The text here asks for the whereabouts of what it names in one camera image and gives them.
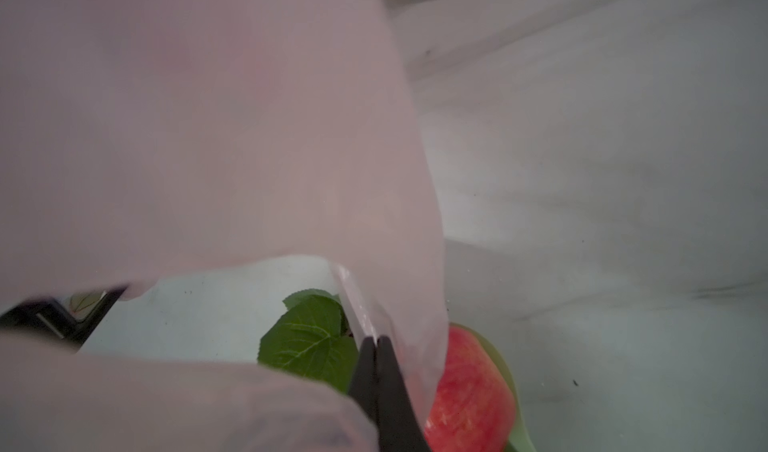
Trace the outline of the red apple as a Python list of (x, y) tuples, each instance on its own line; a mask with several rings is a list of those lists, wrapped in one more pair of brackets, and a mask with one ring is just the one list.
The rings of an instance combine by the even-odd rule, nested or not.
[(449, 329), (444, 373), (424, 434), (433, 451), (500, 452), (516, 418), (514, 395), (469, 330)]

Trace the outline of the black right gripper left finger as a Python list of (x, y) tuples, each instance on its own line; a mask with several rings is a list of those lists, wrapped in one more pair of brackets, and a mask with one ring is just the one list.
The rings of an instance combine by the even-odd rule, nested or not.
[(378, 427), (377, 344), (373, 337), (366, 337), (361, 344), (347, 395)]

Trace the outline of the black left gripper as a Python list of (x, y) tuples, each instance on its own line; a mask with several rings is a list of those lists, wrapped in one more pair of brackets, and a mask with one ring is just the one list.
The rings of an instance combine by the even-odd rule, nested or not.
[(81, 348), (127, 287), (22, 302), (1, 315), (4, 332), (32, 333)]

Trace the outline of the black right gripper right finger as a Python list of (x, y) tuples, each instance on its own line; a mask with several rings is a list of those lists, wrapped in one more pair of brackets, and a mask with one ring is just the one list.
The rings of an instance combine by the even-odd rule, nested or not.
[(376, 344), (376, 415), (381, 452), (430, 452), (389, 337)]

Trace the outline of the pink plastic bag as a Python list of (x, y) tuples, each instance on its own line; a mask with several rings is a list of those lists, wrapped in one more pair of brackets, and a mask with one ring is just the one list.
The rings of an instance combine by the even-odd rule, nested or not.
[[(292, 255), (389, 337), (420, 427), (447, 348), (435, 189), (384, 0), (1, 0), (1, 301)], [(256, 364), (1, 337), (5, 451), (374, 451)]]

